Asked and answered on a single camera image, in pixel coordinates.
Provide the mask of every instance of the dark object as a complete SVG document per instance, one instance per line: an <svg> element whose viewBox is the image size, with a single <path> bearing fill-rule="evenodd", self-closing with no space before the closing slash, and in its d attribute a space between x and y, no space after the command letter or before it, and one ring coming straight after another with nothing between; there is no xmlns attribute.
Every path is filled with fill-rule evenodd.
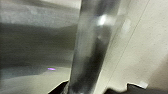
<svg viewBox="0 0 168 94"><path fill-rule="evenodd" d="M61 94L63 92L64 87L66 86L67 83L68 83L68 81L61 83L58 87L56 87L54 90L52 90L48 94Z"/></svg>
<svg viewBox="0 0 168 94"><path fill-rule="evenodd" d="M116 28L108 17L118 17L119 6L120 0L82 0L67 94L93 94Z"/></svg>
<svg viewBox="0 0 168 94"><path fill-rule="evenodd" d="M143 89L133 84L127 84L127 91L125 92L120 93L112 89L107 89L104 94L168 94L168 92L156 89Z"/></svg>

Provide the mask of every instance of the gray surface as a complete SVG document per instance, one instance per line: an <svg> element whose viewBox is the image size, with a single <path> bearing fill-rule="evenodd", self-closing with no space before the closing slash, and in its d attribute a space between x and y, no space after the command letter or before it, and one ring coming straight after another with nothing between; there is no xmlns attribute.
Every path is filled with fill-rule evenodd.
<svg viewBox="0 0 168 94"><path fill-rule="evenodd" d="M77 9L38 0L1 0L1 81L70 68L78 16Z"/></svg>

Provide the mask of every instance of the white surface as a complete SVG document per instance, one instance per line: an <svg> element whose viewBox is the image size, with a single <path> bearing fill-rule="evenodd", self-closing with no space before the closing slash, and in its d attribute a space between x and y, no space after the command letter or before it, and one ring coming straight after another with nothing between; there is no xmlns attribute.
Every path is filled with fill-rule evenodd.
<svg viewBox="0 0 168 94"><path fill-rule="evenodd" d="M42 74L19 76L1 80L0 94L48 94L60 83L69 80L70 76L70 68L54 68L56 69L54 71L47 70L46 68L46 70L44 69L45 72Z"/></svg>
<svg viewBox="0 0 168 94"><path fill-rule="evenodd" d="M111 41L95 94L123 91L127 83L168 90L167 9L167 0L131 0L127 29L124 24Z"/></svg>

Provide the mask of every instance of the black object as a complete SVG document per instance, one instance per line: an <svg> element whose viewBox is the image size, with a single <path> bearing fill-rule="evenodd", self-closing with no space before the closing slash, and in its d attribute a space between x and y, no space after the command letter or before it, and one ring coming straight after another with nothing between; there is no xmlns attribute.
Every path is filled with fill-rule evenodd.
<svg viewBox="0 0 168 94"><path fill-rule="evenodd" d="M127 84L127 90L124 92L116 92L109 88L104 94L168 94L168 92L157 89L144 89L134 84Z"/></svg>
<svg viewBox="0 0 168 94"><path fill-rule="evenodd" d="M48 94L61 94L65 88L65 86L67 85L68 81L61 83L59 86L57 86L54 90L52 90L50 93Z"/></svg>

